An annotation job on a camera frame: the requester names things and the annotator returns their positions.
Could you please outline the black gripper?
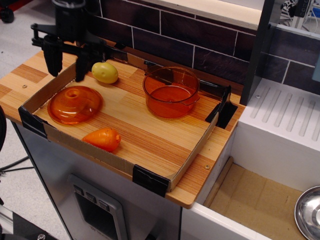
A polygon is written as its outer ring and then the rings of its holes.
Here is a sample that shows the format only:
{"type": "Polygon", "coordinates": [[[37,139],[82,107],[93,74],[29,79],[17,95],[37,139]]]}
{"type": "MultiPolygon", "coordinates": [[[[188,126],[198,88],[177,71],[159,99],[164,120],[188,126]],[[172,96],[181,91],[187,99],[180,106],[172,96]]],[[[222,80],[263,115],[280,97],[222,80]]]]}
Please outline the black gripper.
{"type": "Polygon", "coordinates": [[[57,77],[62,70],[63,53],[78,56],[75,63],[75,81],[84,80],[90,56],[104,57],[105,41],[88,30],[88,6],[55,6],[55,24],[31,25],[32,44],[41,47],[48,72],[57,77]]]}

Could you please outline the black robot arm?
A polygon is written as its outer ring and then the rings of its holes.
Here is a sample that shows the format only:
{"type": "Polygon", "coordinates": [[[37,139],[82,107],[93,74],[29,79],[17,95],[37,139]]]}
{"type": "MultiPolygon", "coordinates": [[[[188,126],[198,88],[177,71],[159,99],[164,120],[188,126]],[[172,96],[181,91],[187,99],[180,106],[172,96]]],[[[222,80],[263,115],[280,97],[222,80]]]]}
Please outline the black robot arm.
{"type": "Polygon", "coordinates": [[[53,0],[55,24],[34,23],[32,45],[43,51],[48,72],[56,77],[62,70],[63,53],[77,56],[75,81],[81,82],[96,62],[104,60],[106,42],[88,30],[90,14],[98,1],[53,0]]]}

